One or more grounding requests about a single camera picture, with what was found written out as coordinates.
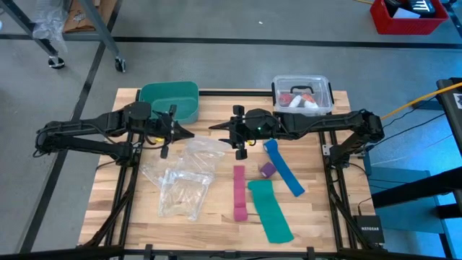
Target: cardboard box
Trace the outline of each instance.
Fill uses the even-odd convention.
[[[98,13],[103,19],[105,24],[108,24],[110,15],[112,14],[117,0],[93,0]],[[95,31],[95,27],[90,19],[85,15],[85,11],[79,3],[79,0],[72,0],[71,8],[69,9],[69,16],[67,17],[66,24],[64,24],[64,32],[88,32]]]

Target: clear plastic bag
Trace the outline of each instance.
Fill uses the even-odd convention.
[[[225,142],[213,140],[205,136],[190,139],[180,156],[176,170],[187,170],[192,173],[215,172],[215,165],[225,156],[231,146]]]
[[[160,149],[146,150],[143,153],[139,169],[157,188],[161,189],[165,171],[168,168],[174,168],[178,163],[179,157],[171,152],[167,158],[162,159],[160,157]]]
[[[69,14],[64,11],[64,0],[38,0],[32,21],[35,23],[32,36],[58,43],[67,52],[63,29]]]
[[[197,220],[213,180],[214,177],[209,174],[167,169],[160,192],[158,215],[185,215],[191,221]]]

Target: teal plastic bin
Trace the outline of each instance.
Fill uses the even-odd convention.
[[[175,120],[193,124],[199,117],[199,88],[194,82],[164,82],[147,84],[141,89],[139,100],[151,104],[151,109],[167,112],[176,105]],[[157,115],[151,112],[151,118]]]

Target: clear plastic container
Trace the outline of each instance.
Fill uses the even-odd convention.
[[[326,115],[332,111],[334,104],[324,76],[279,75],[273,83],[275,111],[306,116]]]

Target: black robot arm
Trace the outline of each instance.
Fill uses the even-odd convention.
[[[366,110],[327,116],[304,116],[299,113],[273,112],[253,109],[244,114],[244,107],[235,105],[231,119],[209,127],[230,131],[229,139],[221,139],[237,149],[236,159],[247,158],[245,143],[259,139],[295,140],[319,131],[352,130],[354,133],[342,144],[330,148],[329,164],[345,167],[349,156],[368,142],[383,137],[380,118]]]
[[[94,119],[73,121],[52,121],[37,131],[35,156],[50,154],[61,150],[76,150],[111,156],[118,165],[131,166],[136,151],[140,148],[130,142],[113,142],[110,137],[119,137],[131,132],[143,134],[146,141],[154,144],[149,137],[163,138],[164,144],[154,149],[161,149],[161,157],[168,154],[168,144],[181,139],[194,137],[194,134],[182,128],[173,120],[176,107],[170,107],[168,113],[154,112],[156,119],[150,119],[151,105],[135,102],[124,108],[104,113]],[[102,134],[111,143],[97,142],[78,138],[88,134]]]

